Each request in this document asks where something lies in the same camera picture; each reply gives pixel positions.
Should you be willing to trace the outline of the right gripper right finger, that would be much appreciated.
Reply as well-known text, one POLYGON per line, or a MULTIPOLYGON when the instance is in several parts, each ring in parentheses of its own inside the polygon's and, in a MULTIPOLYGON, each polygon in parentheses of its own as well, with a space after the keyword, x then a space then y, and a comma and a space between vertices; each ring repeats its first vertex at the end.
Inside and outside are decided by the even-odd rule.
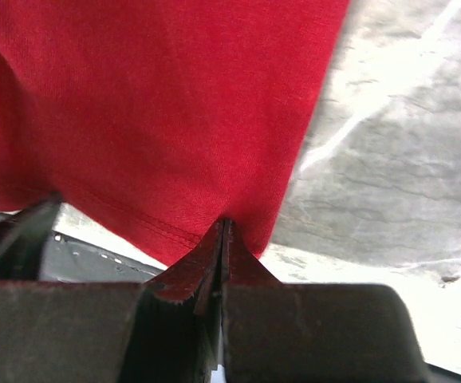
POLYGON ((221 256, 227 381, 429 381, 408 309, 390 286, 280 282, 230 220, 221 256))

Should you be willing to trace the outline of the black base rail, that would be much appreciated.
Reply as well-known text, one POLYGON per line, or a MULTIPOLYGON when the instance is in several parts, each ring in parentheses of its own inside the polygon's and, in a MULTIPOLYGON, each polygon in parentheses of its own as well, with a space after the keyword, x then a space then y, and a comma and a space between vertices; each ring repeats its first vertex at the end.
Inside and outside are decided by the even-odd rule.
MULTIPOLYGON (((15 213, 1 213, 0 220, 15 213)), ((163 268, 147 260, 128 257, 133 248, 112 239, 113 246, 121 246, 118 253, 87 243, 78 234, 70 231, 62 221, 61 207, 50 236, 42 252, 42 263, 37 279, 0 279, 50 282, 145 282, 157 276, 163 268)))

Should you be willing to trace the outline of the dark red t shirt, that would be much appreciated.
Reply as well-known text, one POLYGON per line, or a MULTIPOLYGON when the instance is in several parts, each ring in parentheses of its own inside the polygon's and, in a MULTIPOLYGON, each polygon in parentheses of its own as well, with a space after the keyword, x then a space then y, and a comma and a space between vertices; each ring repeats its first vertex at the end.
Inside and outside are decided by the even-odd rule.
POLYGON ((0 1, 0 211, 50 192, 165 265, 270 240, 346 1, 0 1))

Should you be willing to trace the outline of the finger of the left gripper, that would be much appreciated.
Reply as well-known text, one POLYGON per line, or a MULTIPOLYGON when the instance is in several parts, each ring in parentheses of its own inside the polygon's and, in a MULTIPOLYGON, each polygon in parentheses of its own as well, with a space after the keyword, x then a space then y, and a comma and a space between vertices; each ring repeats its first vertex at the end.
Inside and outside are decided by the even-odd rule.
POLYGON ((42 252, 62 197, 54 192, 42 201, 0 220, 0 279, 37 279, 42 252))

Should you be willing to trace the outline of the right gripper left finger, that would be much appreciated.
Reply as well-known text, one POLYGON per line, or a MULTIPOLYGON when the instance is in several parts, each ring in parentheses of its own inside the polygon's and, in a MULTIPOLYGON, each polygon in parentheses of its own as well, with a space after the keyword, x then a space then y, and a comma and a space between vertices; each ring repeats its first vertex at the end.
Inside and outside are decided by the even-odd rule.
POLYGON ((222 234, 149 282, 0 280, 0 382, 208 382, 222 234))

